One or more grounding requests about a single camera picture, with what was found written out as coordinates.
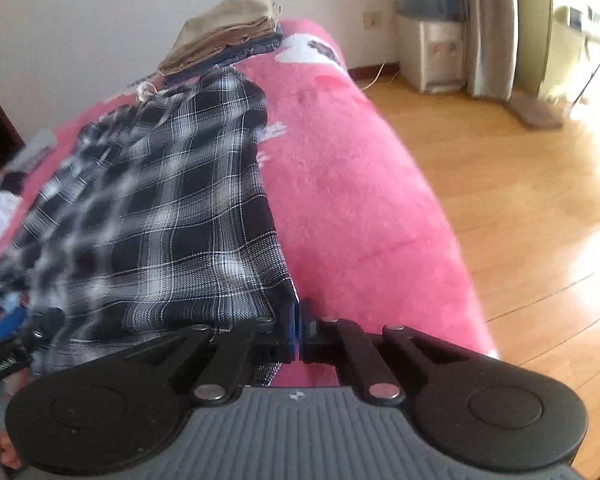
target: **finger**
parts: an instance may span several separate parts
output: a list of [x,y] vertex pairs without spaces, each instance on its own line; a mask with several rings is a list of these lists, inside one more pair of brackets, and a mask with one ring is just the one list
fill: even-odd
[[9,435],[7,434],[6,430],[0,430],[0,447],[3,449],[13,447],[11,439],[9,438]]
[[31,382],[31,371],[29,368],[24,368],[9,377],[4,379],[4,391],[5,393],[13,397],[17,392],[23,389],[27,384]]
[[13,448],[5,450],[0,455],[0,462],[11,469],[17,469],[20,467],[20,460],[18,459],[16,450]]

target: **plaid shirt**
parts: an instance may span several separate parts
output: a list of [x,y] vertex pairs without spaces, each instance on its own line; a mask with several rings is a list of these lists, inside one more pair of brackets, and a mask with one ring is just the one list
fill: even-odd
[[0,294],[64,311],[42,370],[295,301],[256,163],[266,121],[228,68],[82,129],[0,258]]

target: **curtain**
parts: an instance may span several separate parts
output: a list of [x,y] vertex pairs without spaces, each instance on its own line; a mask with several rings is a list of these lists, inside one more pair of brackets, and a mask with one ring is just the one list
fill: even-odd
[[507,101],[518,50],[518,0],[466,0],[467,91],[472,97]]

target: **pink blanket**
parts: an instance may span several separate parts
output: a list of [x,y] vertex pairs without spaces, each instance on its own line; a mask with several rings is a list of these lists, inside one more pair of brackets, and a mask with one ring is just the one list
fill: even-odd
[[[331,37],[285,20],[271,54],[236,65],[260,86],[269,121],[258,161],[300,298],[320,316],[368,332],[406,324],[489,352],[493,343],[445,216],[394,131],[348,77]],[[10,237],[80,127],[134,96],[90,108],[58,130],[59,147],[33,173]],[[327,367],[283,367],[275,385],[330,384]]]

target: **folded clothes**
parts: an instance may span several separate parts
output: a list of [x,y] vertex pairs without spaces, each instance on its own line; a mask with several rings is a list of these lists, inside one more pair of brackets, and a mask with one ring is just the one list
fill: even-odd
[[275,32],[280,6],[271,0],[223,0],[201,16],[187,20],[158,73],[171,75],[209,59],[227,46]]
[[280,46],[283,37],[282,27],[278,26],[273,34],[267,34],[256,40],[249,40],[242,45],[228,46],[220,52],[220,54],[216,54],[207,60],[182,70],[181,72],[167,76],[164,79],[163,86],[167,88],[177,85],[194,76],[206,73],[215,66],[229,66],[251,56],[273,52]]

